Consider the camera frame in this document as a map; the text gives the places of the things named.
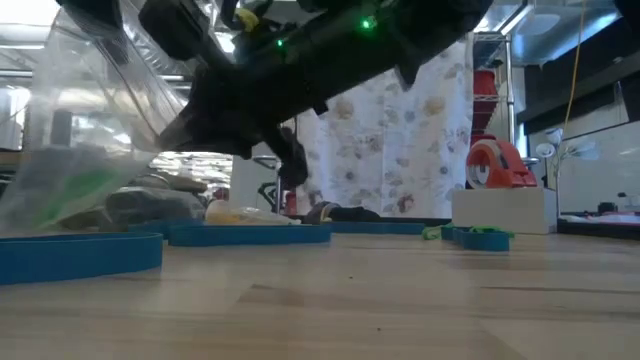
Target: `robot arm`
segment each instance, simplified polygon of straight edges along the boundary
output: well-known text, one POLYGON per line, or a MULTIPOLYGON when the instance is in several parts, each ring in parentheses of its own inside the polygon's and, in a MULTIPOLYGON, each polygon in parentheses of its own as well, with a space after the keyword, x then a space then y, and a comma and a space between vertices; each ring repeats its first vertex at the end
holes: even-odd
MULTIPOLYGON (((282 160, 285 188, 298 186, 308 176, 304 149, 281 123, 311 108, 321 114, 329 98, 390 69, 411 86, 419 67, 472 31, 492 3, 297 1, 318 13, 302 26, 265 19, 272 0, 251 3, 250 13, 236 11, 238 0, 222 0, 223 23, 241 31, 231 62, 194 0, 147 0, 139 14, 145 30, 172 58, 200 64, 189 103, 160 136, 162 148, 249 158, 264 141, 282 160)), ((100 1, 58 2, 82 8, 100 1)))

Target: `white curtain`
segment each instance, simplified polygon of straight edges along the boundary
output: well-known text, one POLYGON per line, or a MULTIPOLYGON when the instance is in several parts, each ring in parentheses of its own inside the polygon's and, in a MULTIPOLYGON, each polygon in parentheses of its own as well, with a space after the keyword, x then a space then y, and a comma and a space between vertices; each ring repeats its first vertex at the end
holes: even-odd
POLYGON ((405 92, 389 71, 299 116, 310 177, 298 212, 320 201, 391 217, 451 217, 465 183, 473 112, 469 34, 423 65, 405 92))

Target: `patterned curtain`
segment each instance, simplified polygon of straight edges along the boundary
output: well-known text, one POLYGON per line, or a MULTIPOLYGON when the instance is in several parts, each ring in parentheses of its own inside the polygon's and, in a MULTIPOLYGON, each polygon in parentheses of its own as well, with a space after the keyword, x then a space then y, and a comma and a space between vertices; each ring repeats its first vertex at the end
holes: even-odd
POLYGON ((463 189, 473 111, 473 38, 423 65, 403 91, 393 71, 299 116, 310 177, 298 212, 320 201, 390 217, 451 217, 463 189))

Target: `white box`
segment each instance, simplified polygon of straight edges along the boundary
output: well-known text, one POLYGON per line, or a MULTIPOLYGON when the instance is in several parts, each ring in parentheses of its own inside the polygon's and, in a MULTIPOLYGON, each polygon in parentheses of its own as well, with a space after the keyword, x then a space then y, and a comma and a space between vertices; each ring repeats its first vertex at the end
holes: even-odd
POLYGON ((556 195, 536 188, 459 190, 453 194, 455 226, 497 226, 518 234, 556 231, 556 195))

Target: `wooden tabletop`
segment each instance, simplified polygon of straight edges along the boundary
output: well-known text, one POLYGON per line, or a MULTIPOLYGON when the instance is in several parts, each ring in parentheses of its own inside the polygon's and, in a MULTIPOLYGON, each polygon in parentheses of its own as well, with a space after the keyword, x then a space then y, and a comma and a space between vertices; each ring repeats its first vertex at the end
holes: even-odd
POLYGON ((638 359, 638 243, 167 248, 162 270, 0 287, 0 359, 638 359))

